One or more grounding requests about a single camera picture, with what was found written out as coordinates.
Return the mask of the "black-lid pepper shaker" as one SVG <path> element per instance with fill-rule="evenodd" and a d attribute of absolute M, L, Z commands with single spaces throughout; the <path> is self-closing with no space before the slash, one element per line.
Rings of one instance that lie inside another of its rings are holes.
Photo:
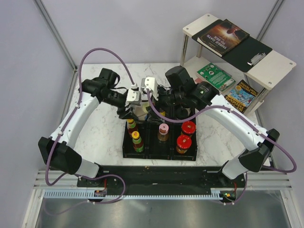
<path fill-rule="evenodd" d="M 175 116 L 178 120 L 183 120 L 189 117 L 189 111 L 186 108 L 180 107 L 176 109 Z"/>

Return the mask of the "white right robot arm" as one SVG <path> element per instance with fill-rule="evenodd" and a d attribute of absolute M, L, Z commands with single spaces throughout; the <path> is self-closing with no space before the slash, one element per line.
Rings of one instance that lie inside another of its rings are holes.
<path fill-rule="evenodd" d="M 199 113 L 205 113 L 233 133 L 245 147 L 238 156 L 221 167 L 217 176 L 218 183 L 228 187 L 236 177 L 247 171 L 259 172 L 273 150 L 279 137 L 278 131 L 255 125 L 209 82 L 195 82 L 182 66 L 171 68 L 166 76 L 171 84 L 170 89 L 161 90 L 154 77 L 142 80 L 142 90 L 147 93 L 149 102 L 182 104 L 198 110 Z"/>

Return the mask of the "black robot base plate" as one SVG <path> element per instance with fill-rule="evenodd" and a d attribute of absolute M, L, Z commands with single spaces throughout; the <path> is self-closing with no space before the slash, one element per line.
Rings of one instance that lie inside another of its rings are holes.
<path fill-rule="evenodd" d="M 101 166 L 92 180 L 82 178 L 78 187 L 101 188 L 114 195 L 131 194 L 206 194 L 212 188 L 233 190 L 245 186 L 240 174 L 230 180 L 220 167 L 200 166 Z"/>

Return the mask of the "small brown-lid jar edge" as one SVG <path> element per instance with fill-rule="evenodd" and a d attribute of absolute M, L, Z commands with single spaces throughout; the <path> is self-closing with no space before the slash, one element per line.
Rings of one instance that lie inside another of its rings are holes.
<path fill-rule="evenodd" d="M 165 115 L 166 115 L 166 112 L 163 111 L 163 110 L 160 110 L 160 114 L 161 114 L 162 116 L 165 116 Z"/>

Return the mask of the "yellow-cap sauce bottle tall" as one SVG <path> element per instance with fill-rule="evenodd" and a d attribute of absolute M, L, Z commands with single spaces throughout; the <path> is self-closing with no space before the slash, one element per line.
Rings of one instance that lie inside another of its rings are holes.
<path fill-rule="evenodd" d="M 144 151 L 144 143 L 138 131 L 132 132 L 133 148 L 137 153 Z"/>

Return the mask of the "yellow-cap sauce bottle front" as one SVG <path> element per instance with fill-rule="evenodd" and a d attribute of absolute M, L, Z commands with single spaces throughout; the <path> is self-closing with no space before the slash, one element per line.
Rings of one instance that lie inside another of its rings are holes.
<path fill-rule="evenodd" d="M 132 136 L 132 133 L 135 131 L 138 131 L 138 126 L 134 119 L 127 119 L 127 131 L 130 136 Z"/>

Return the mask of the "black six-compartment plastic tray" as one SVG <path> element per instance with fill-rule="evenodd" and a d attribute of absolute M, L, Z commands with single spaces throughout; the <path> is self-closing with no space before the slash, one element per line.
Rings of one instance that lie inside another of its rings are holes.
<path fill-rule="evenodd" d="M 149 121 L 137 122 L 140 136 L 144 143 L 144 151 L 137 153 L 133 148 L 131 136 L 125 127 L 123 138 L 123 157 L 133 159 L 157 159 L 157 160 L 179 160 L 179 161 L 195 161 L 197 158 L 197 137 L 196 131 L 192 135 L 192 145 L 185 154 L 179 154 L 176 151 L 176 141 L 181 135 L 181 123 L 167 123 L 169 126 L 169 139 L 165 142 L 159 141 L 157 134 L 159 125 L 162 123 L 154 123 Z"/>

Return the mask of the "red-lid sauce jar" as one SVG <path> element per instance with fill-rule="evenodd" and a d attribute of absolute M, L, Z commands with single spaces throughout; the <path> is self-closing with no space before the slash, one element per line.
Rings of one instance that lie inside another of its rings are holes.
<path fill-rule="evenodd" d="M 196 124 L 193 121 L 186 121 L 181 125 L 181 135 L 187 135 L 190 138 L 196 131 Z"/>
<path fill-rule="evenodd" d="M 185 154 L 187 150 L 191 147 L 192 140 L 187 135 L 180 135 L 176 141 L 176 151 L 179 154 Z"/>

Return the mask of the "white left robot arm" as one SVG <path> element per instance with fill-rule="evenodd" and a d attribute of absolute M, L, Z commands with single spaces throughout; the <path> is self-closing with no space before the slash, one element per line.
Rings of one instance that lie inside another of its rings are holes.
<path fill-rule="evenodd" d="M 119 82 L 120 76 L 107 68 L 103 68 L 98 77 L 81 82 L 79 100 L 74 107 L 48 138 L 41 137 L 38 142 L 48 169 L 86 176 L 94 187 L 103 184 L 104 175 L 99 172 L 99 166 L 83 159 L 74 147 L 88 118 L 101 103 L 117 107 L 117 114 L 121 119 L 135 117 L 130 105 L 140 103 L 138 85 L 132 84 L 131 89 L 121 94 L 116 90 Z"/>

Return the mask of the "yellow-lid clear spice shaker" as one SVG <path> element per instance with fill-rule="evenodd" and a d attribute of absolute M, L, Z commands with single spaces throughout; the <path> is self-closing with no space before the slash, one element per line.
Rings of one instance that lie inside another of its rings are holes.
<path fill-rule="evenodd" d="M 150 107 L 148 102 L 141 103 L 141 106 L 136 106 L 134 110 L 134 114 L 138 117 L 140 121 L 144 121 L 147 117 L 148 110 L 147 108 Z"/>

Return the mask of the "pink-lid spice shaker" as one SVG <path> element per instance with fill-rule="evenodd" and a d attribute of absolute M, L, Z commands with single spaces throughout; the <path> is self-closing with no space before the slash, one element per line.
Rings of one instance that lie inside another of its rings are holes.
<path fill-rule="evenodd" d="M 157 137 L 161 142 L 165 142 L 169 139 L 169 126 L 166 123 L 159 125 Z"/>

